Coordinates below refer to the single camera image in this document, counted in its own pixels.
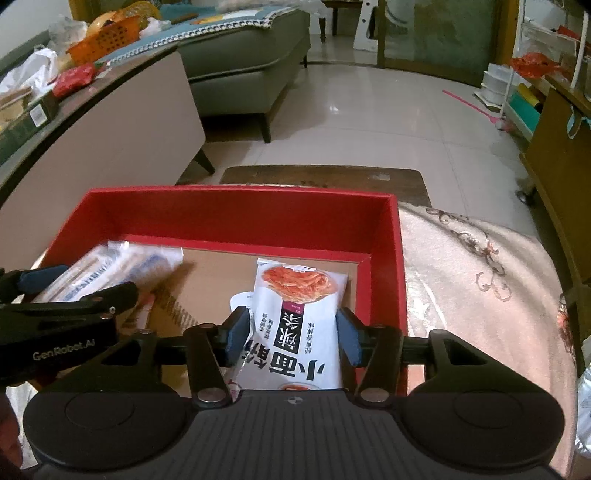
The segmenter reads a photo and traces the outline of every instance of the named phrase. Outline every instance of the orange basket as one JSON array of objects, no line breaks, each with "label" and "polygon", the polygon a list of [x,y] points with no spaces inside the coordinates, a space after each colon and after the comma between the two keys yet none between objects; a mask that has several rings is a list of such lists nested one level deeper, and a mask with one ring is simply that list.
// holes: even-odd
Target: orange basket
[{"label": "orange basket", "polygon": [[84,65],[108,55],[112,51],[139,40],[138,15],[107,25],[68,49],[76,65]]}]

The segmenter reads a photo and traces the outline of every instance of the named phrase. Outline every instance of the spicy gluten snack bag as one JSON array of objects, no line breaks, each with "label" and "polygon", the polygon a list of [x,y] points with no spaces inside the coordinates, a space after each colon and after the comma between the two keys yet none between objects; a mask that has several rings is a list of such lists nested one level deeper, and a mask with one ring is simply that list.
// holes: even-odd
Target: spicy gluten snack bag
[{"label": "spicy gluten snack bag", "polygon": [[240,390],[341,388],[335,315],[347,275],[260,258],[251,335],[226,374]]}]

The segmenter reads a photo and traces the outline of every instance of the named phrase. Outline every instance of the white plastic bag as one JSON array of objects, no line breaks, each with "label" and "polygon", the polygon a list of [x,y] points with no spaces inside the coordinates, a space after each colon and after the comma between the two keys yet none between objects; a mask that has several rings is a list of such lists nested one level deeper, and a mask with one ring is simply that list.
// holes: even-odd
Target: white plastic bag
[{"label": "white plastic bag", "polygon": [[0,83],[0,93],[31,87],[31,102],[42,97],[53,88],[49,83],[59,73],[56,58],[56,52],[50,48],[34,51],[22,65],[8,72]]},{"label": "white plastic bag", "polygon": [[148,19],[148,22],[148,26],[144,28],[141,32],[139,32],[140,38],[156,35],[156,33],[168,30],[170,27],[173,26],[170,20],[156,20],[152,17]]},{"label": "white plastic bag", "polygon": [[[33,302],[78,301],[98,290],[132,281],[138,287],[139,303],[142,304],[146,296],[182,263],[182,248],[109,242],[94,247]],[[117,316],[118,327],[128,316]]]},{"label": "white plastic bag", "polygon": [[577,383],[579,409],[574,448],[579,455],[591,459],[591,367],[583,372]]},{"label": "white plastic bag", "polygon": [[65,55],[66,50],[72,45],[86,38],[88,24],[72,20],[60,14],[59,20],[49,25],[47,30],[49,33],[47,48],[52,49],[58,56],[61,56]]},{"label": "white plastic bag", "polygon": [[254,325],[241,359],[226,373],[242,389],[341,388],[335,315],[347,275],[259,259]]}]

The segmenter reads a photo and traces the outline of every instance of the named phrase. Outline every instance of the tiled floor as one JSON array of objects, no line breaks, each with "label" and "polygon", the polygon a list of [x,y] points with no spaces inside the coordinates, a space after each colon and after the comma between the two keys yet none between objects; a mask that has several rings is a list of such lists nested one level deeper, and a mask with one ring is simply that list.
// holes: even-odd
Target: tiled floor
[{"label": "tiled floor", "polygon": [[333,37],[330,32],[326,34],[326,42],[320,41],[320,35],[310,35],[312,47],[308,50],[308,61],[328,61],[331,63],[356,63],[363,65],[376,65],[378,54],[372,51],[355,50],[351,35],[338,35]]},{"label": "tiled floor", "polygon": [[[217,173],[203,181],[217,183],[235,165],[413,168],[423,175],[434,207],[536,235],[528,208],[514,196],[515,179],[526,175],[516,140],[442,90],[478,102],[473,87],[448,80],[309,65],[270,115],[272,143],[262,142],[255,123],[207,129],[204,150]],[[195,166],[185,176],[194,175],[203,178]]]}]

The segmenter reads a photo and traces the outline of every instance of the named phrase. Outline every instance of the red plastic bag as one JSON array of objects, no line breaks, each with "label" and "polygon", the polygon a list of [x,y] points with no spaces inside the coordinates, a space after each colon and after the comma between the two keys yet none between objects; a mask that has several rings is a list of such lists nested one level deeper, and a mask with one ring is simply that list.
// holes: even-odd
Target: red plastic bag
[{"label": "red plastic bag", "polygon": [[57,99],[63,99],[72,93],[90,85],[97,73],[94,63],[85,63],[57,76],[56,85],[53,87],[53,94]]},{"label": "red plastic bag", "polygon": [[538,52],[526,53],[522,57],[511,59],[511,66],[526,79],[539,79],[547,73],[560,71],[560,63]]}]

